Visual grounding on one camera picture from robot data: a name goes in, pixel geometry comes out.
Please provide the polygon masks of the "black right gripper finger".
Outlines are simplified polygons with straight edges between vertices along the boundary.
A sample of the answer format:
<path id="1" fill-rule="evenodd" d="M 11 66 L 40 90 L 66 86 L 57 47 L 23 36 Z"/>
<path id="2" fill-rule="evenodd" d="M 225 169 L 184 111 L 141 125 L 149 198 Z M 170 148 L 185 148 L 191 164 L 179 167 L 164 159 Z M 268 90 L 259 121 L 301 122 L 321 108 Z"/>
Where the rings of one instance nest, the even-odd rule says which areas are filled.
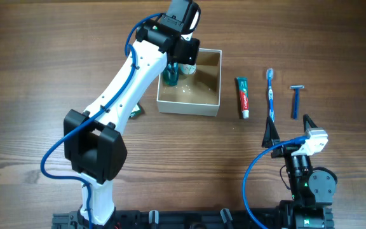
<path id="1" fill-rule="evenodd" d="M 266 119 L 266 130 L 264 133 L 264 137 L 262 139 L 262 147 L 270 148 L 276 144 L 280 143 L 280 137 L 278 135 L 275 124 L 270 116 Z"/>
<path id="2" fill-rule="evenodd" d="M 308 130 L 311 130 L 312 128 L 317 128 L 318 126 L 313 122 L 313 120 L 309 117 L 308 114 L 303 115 L 303 125 L 304 125 L 304 131 L 307 132 Z"/>

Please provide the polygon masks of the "white floral lotion tube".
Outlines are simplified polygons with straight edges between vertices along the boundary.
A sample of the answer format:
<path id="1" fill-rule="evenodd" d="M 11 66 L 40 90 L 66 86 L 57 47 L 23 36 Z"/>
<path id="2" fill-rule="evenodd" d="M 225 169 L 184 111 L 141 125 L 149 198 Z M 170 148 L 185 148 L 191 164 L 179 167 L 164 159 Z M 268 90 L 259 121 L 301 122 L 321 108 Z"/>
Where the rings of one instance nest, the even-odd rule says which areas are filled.
<path id="1" fill-rule="evenodd" d="M 180 71 L 186 75 L 194 74 L 196 72 L 196 65 L 180 64 Z"/>

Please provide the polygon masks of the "teal mouthwash bottle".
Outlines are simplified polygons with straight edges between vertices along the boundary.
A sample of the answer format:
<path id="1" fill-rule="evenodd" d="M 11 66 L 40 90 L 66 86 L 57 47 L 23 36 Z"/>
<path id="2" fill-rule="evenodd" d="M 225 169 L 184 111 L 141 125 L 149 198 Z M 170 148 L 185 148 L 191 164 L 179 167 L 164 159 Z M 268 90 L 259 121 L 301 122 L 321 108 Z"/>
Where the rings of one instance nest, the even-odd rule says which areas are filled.
<path id="1" fill-rule="evenodd" d="M 176 86 L 179 80 L 179 64 L 177 62 L 168 63 L 162 72 L 163 81 L 168 86 Z"/>

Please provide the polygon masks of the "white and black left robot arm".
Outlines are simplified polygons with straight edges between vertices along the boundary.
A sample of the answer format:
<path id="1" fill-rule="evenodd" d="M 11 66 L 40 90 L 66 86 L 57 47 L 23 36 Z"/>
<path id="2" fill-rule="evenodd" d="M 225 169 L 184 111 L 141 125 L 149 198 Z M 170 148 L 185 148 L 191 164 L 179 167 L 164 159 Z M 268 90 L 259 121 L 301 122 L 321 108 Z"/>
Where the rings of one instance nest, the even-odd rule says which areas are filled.
<path id="1" fill-rule="evenodd" d="M 82 183 L 83 202 L 69 216 L 71 228 L 114 228 L 112 181 L 127 156 L 123 132 L 148 86 L 168 66 L 193 65 L 200 42 L 192 37 L 201 9 L 194 1 L 172 1 L 164 13 L 138 22 L 128 37 L 127 59 L 99 98 L 64 119 L 64 156 Z"/>

